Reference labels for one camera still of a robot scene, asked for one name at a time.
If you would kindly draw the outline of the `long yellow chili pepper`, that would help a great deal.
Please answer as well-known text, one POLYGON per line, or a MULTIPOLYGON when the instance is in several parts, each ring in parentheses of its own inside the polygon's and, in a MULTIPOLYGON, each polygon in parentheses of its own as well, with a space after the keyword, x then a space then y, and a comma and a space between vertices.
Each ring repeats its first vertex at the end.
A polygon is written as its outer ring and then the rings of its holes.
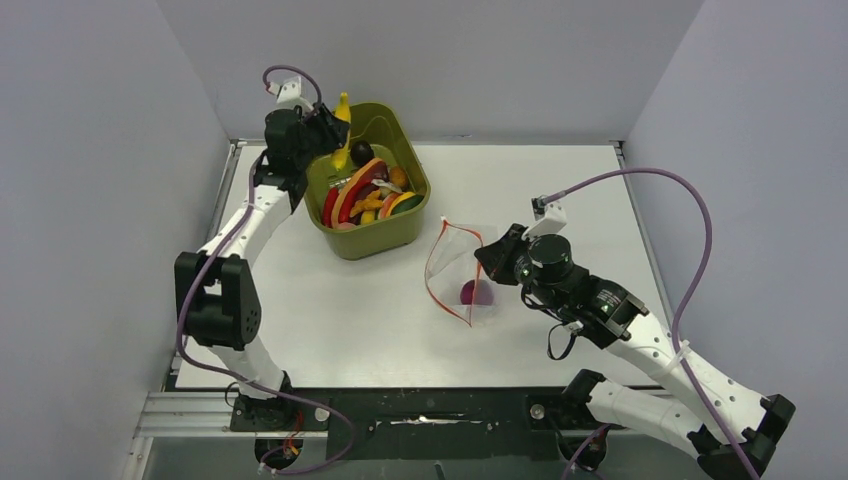
POLYGON ((342 92, 333 111, 334 122, 339 132, 338 148, 331 154, 331 165, 336 171, 342 171, 348 164, 350 152, 350 125, 352 120, 349 95, 342 92))

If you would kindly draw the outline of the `purple red onion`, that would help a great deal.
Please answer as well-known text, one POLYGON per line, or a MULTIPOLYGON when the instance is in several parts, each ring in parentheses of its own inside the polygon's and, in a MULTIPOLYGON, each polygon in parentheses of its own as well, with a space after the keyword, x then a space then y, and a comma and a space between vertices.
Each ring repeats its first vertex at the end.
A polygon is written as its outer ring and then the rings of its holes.
POLYGON ((469 306, 493 306, 494 288, 487 280, 469 280, 460 289, 459 302, 461 305, 469 306))

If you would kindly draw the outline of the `clear zip bag orange zipper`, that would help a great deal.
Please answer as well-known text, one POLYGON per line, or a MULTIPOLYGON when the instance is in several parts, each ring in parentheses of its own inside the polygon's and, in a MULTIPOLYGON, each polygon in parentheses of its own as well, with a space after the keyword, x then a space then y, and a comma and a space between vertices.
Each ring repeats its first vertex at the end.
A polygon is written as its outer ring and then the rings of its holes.
POLYGON ((498 309, 499 287, 488 279, 474 257, 475 250, 493 241, 496 233, 493 225, 457 223, 443 216, 425 264, 424 284, 431 300, 442 312, 470 327, 491 322, 498 309), (469 280, 492 284, 493 306, 460 304, 460 289, 469 280))

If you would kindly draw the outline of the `dark purple plum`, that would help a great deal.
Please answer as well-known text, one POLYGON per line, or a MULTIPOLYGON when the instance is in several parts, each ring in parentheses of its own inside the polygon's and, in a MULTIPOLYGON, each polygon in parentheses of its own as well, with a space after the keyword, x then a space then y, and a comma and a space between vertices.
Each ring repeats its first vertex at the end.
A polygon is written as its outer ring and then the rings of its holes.
POLYGON ((354 166, 361 168, 368 164, 376 157, 371 144, 364 140, 359 140, 351 145, 350 158, 354 166))

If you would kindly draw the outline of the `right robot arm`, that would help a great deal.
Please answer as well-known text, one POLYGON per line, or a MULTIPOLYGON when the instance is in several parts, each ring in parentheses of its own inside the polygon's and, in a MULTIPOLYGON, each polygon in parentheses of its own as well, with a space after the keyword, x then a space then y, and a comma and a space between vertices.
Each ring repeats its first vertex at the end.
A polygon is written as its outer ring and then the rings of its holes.
POLYGON ((795 405, 736 382, 675 337, 643 301, 623 286, 574 263, 570 242, 557 234, 528 239, 514 224, 475 258, 499 285, 518 286, 526 305, 642 371, 664 399, 580 370, 563 392, 572 425, 618 425, 663 441, 693 457, 712 479, 762 476, 795 405))

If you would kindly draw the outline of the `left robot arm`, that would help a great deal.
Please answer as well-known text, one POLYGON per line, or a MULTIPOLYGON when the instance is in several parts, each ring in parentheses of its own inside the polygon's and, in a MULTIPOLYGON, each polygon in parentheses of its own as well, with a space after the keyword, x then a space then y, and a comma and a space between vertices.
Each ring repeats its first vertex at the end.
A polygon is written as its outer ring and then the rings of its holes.
POLYGON ((249 167, 245 200, 209 242, 174 264, 178 339, 193 340, 222 364, 191 358, 184 344, 178 352, 197 368, 232 378, 247 418, 285 429, 297 422, 302 403, 259 338, 262 307, 252 267, 303 199, 312 161, 346 145, 351 116, 318 104, 310 112, 275 110, 265 123, 266 147, 249 167))

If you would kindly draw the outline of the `short red chili pepper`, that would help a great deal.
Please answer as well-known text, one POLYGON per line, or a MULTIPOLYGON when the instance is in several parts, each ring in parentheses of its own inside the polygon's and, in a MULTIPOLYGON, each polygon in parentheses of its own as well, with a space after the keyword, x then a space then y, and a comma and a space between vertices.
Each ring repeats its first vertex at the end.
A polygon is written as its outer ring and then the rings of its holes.
POLYGON ((322 210, 322 224, 325 227, 335 229, 338 226, 338 214, 342 203, 341 189, 332 187, 325 197, 322 210))

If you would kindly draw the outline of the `olive green plastic basket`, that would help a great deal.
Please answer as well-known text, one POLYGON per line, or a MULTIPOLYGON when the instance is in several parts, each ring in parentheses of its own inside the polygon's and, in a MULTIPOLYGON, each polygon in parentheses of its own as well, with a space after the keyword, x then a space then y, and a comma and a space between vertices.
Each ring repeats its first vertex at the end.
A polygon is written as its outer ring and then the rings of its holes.
POLYGON ((342 187, 354 171, 351 166, 335 169, 329 155, 314 160, 307 170, 309 185, 303 199, 308 216, 334 254, 345 260, 359 260, 413 242, 423 228, 423 211, 431 189, 412 143, 389 106, 376 102, 356 103, 351 106, 351 113, 351 140, 369 142, 375 154, 390 167, 403 168, 412 192, 420 197, 417 205, 391 213, 385 219, 349 230, 331 229, 322 223, 326 196, 331 188, 342 187))

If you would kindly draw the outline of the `watermelon slice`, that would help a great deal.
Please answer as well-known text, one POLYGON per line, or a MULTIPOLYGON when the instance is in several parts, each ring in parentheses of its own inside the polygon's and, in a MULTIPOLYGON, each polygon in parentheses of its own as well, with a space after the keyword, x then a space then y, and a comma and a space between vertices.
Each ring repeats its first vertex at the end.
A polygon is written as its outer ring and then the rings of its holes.
POLYGON ((383 199, 382 206, 376 216, 377 220, 387 218, 390 215, 391 207, 399 196, 399 193, 391 193, 383 199))

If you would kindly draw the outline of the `dark green avocado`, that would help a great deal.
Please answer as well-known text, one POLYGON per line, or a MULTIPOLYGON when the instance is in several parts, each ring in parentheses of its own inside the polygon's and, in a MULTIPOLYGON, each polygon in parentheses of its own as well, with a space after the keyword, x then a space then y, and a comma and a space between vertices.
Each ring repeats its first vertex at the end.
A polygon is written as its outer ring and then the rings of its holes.
POLYGON ((416 208, 418 205, 420 205, 420 204, 422 203, 422 201, 423 201, 423 200, 424 200, 424 197, 423 197, 423 196, 421 196, 421 195, 417 195, 417 197, 416 197, 416 198, 414 198, 414 199, 410 199, 410 200, 407 200, 407 201, 405 201, 405 202, 401 203, 401 204, 400 204, 400 205, 399 205, 399 206, 398 206, 398 207, 397 207, 397 208, 393 211, 392 216, 400 215, 400 214, 402 214, 402 213, 408 212, 408 211, 410 211, 410 210, 412 210, 412 209, 416 208))

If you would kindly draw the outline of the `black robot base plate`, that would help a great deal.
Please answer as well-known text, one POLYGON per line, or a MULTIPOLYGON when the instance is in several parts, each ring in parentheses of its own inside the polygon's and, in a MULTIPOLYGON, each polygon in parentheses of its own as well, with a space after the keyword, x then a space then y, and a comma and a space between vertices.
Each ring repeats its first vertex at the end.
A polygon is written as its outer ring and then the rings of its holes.
POLYGON ((348 460, 556 461, 598 427, 560 387, 302 388, 290 400, 238 395, 229 428, 255 433, 265 453, 295 433, 324 439, 348 460))

